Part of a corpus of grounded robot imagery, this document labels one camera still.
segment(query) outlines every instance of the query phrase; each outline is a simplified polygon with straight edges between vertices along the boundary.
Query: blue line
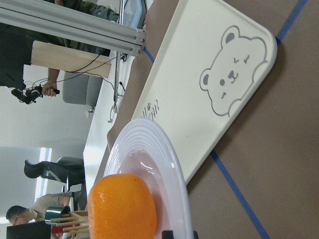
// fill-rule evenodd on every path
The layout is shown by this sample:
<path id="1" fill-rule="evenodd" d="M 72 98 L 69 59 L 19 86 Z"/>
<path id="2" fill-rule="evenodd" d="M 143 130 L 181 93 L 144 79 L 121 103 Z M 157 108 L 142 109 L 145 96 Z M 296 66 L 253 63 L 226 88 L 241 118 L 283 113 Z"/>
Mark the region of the blue line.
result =
<path id="1" fill-rule="evenodd" d="M 308 0 L 299 0 L 296 6 L 294 7 L 293 11 L 288 16 L 286 22 L 284 23 L 283 27 L 280 29 L 279 33 L 277 34 L 276 41 L 277 45 L 280 45 L 283 41 L 284 37 L 288 33 L 291 26 L 294 24 L 297 16 L 305 6 Z"/>
<path id="2" fill-rule="evenodd" d="M 214 161 L 216 162 L 218 168 L 224 175 L 225 179 L 227 180 L 229 186 L 235 193 L 237 199 L 239 200 L 240 204 L 243 206 L 244 210 L 246 211 L 248 217 L 250 218 L 251 222 L 254 224 L 256 230 L 258 231 L 259 235 L 262 239 L 269 239 L 269 235 L 267 234 L 266 230 L 264 229 L 263 225 L 261 225 L 260 221 L 258 220 L 257 216 L 255 215 L 254 211 L 252 210 L 251 206 L 248 204 L 247 200 L 245 199 L 244 195 L 239 190 L 238 186 L 236 185 L 235 181 L 227 171 L 224 164 L 221 162 L 220 158 L 218 157 L 215 150 L 213 150 L 210 155 L 213 157 Z"/>
<path id="3" fill-rule="evenodd" d="M 149 56 L 151 62 L 154 63 L 155 60 L 153 56 L 151 55 L 151 53 L 146 49 L 146 47 L 143 48 L 143 51 Z"/>

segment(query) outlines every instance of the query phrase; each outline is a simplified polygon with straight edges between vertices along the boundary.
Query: man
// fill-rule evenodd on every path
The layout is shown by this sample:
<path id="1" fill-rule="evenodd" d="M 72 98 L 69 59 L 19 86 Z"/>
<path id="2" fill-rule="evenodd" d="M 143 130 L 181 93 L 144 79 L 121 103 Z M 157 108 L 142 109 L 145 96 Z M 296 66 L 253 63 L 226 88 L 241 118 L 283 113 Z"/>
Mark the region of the man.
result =
<path id="1" fill-rule="evenodd" d="M 85 192 L 67 192 L 59 194 L 46 194 L 40 197 L 31 208 L 22 206 L 12 206 L 8 209 L 5 218 L 11 225 L 21 225 L 32 221 L 44 221 L 45 212 L 52 206 L 68 206 L 70 198 L 73 197 L 74 204 L 79 205 L 81 210 L 84 210 L 87 202 Z"/>
<path id="2" fill-rule="evenodd" d="M 44 0 L 50 3 L 54 3 L 57 5 L 61 5 L 73 10 L 77 10 L 89 15 L 93 15 L 96 17 L 100 17 L 106 20 L 117 21 L 118 14 L 111 10 L 110 8 L 106 8 L 104 6 L 96 5 L 91 2 L 84 2 L 82 0 Z M 69 47 L 77 50 L 87 51 L 91 53 L 101 54 L 105 56 L 109 56 L 110 50 L 104 49 L 101 47 L 92 46 L 89 44 L 65 39 L 62 37 L 57 37 L 53 35 L 48 35 L 42 32 L 36 32 L 31 30 L 25 30 L 23 28 L 10 26 L 7 24 L 0 24 L 0 50 L 3 56 L 0 60 L 0 86 L 5 85 L 8 87 L 16 87 L 22 89 L 23 80 L 21 77 L 21 72 L 23 72 L 23 65 L 31 64 L 31 50 L 32 50 L 32 42 L 34 40 L 42 41 L 46 43 L 51 43 L 55 45 L 60 45 L 64 47 Z M 10 40 L 9 37 L 14 37 L 14 39 L 19 39 L 19 44 L 15 44 L 14 41 Z M 10 55 L 12 58 L 11 61 L 8 62 L 7 56 Z M 59 75 L 59 69 L 48 69 L 48 81 L 42 87 L 42 93 L 45 96 L 56 96 L 53 92 L 53 89 L 57 89 L 56 80 Z"/>

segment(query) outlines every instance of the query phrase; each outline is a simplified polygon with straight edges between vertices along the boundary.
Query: white plate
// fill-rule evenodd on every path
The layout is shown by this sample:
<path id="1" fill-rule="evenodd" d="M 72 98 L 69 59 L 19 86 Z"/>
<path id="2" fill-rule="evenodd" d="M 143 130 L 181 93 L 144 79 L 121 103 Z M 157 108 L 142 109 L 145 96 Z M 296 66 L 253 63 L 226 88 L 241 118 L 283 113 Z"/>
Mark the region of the white plate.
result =
<path id="1" fill-rule="evenodd" d="M 157 209 L 155 239 L 173 230 L 174 239 L 193 239 L 188 195 L 176 153 L 164 131 L 149 119 L 135 119 L 121 131 L 104 176 L 134 173 L 148 185 Z"/>

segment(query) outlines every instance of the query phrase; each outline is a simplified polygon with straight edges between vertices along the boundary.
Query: orange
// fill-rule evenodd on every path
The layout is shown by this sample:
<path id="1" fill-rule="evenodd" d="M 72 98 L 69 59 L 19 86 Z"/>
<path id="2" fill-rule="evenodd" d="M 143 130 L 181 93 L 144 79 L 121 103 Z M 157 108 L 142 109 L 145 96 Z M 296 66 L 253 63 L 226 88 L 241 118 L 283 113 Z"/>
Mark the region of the orange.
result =
<path id="1" fill-rule="evenodd" d="M 91 239 L 153 239 L 157 228 L 154 199 L 134 174 L 99 180 L 88 198 Z"/>

